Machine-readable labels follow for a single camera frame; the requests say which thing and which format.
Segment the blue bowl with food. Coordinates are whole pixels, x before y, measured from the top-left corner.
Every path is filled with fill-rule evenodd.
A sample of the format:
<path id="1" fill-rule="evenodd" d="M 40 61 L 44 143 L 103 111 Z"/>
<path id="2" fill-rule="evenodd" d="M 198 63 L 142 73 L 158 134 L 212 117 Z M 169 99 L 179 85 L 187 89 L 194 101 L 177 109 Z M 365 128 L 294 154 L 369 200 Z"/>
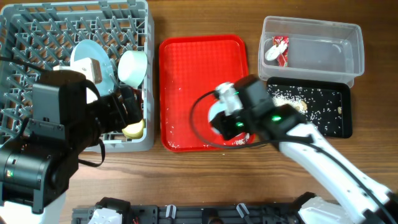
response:
<path id="1" fill-rule="evenodd" d="M 220 122 L 223 119 L 225 109 L 226 105 L 221 101 L 216 101 L 214 104 L 210 106 L 208 112 L 208 122 L 210 124 L 211 130 L 215 134 L 220 134 Z"/>

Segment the red snack wrapper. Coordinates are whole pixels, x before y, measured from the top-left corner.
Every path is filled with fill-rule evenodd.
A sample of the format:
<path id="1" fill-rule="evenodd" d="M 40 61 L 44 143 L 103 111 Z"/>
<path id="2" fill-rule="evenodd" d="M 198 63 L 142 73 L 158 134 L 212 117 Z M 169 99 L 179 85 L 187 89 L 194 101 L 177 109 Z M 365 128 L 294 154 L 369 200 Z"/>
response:
<path id="1" fill-rule="evenodd" d="M 288 66 L 288 51 L 289 51 L 289 37 L 288 36 L 274 36 L 272 43 L 276 46 L 276 52 L 279 53 L 276 60 L 280 67 Z"/>

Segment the white napkin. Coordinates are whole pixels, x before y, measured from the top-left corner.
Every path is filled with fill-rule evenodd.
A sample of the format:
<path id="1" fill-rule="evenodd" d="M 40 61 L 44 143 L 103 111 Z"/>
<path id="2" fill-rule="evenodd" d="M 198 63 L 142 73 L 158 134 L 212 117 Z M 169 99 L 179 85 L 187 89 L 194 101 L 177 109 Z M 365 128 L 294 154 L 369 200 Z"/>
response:
<path id="1" fill-rule="evenodd" d="M 286 42 L 282 41 L 279 44 L 273 45 L 265 54 L 265 59 L 267 61 L 275 60 L 280 54 L 282 54 L 288 45 Z"/>

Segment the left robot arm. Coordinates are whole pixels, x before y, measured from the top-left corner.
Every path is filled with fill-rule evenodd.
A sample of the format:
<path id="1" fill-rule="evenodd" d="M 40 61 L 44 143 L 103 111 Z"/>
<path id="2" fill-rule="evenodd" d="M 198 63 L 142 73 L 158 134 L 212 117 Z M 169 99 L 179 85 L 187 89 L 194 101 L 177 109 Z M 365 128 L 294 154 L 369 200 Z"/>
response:
<path id="1" fill-rule="evenodd" d="M 72 70 L 45 72 L 34 83 L 32 115 L 1 147 L 2 223 L 58 223 L 80 154 L 142 119 L 131 88 L 91 103 L 87 91 L 95 84 Z"/>

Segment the yellow cup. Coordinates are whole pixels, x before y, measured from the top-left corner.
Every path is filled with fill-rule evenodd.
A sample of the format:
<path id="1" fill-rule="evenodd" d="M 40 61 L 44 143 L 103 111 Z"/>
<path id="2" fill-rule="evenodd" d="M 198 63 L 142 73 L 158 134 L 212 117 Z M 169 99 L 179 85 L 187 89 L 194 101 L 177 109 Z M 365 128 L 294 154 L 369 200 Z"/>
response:
<path id="1" fill-rule="evenodd" d="M 138 123 L 129 124 L 124 129 L 122 129 L 122 133 L 125 137 L 129 139 L 140 139 L 144 133 L 144 120 L 140 120 Z"/>

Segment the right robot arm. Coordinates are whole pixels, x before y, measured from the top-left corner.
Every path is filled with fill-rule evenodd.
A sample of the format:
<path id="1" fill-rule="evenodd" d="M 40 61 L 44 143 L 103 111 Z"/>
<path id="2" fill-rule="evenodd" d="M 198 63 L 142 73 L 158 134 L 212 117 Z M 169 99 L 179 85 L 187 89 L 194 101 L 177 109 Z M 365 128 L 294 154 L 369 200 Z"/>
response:
<path id="1" fill-rule="evenodd" d="M 397 223 L 397 194 L 376 182 L 340 154 L 290 105 L 254 116 L 251 110 L 222 111 L 211 125 L 231 139 L 240 133 L 257 134 L 301 165 L 337 201 L 328 203 L 311 193 L 297 203 L 304 223 Z"/>

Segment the green bowl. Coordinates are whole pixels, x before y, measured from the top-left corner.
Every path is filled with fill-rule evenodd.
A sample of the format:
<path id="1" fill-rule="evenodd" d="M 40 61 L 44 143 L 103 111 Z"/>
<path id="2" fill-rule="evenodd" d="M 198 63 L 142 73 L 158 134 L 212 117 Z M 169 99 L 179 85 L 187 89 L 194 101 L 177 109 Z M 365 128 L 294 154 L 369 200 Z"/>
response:
<path id="1" fill-rule="evenodd" d="M 147 55 L 143 51 L 124 52 L 118 64 L 118 78 L 121 82 L 138 89 L 147 71 Z"/>

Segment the light blue plate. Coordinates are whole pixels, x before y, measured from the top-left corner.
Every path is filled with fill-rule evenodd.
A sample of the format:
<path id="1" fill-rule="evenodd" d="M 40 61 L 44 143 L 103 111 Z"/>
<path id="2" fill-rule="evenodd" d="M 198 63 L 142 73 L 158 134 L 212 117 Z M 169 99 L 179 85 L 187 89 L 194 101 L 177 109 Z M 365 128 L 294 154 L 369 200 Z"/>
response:
<path id="1" fill-rule="evenodd" d="M 83 58 L 93 58 L 99 61 L 103 78 L 101 83 L 95 85 L 99 94 L 104 96 L 112 92 L 114 90 L 114 70 L 110 58 L 102 46 L 94 40 L 82 40 L 72 50 L 70 63 Z"/>

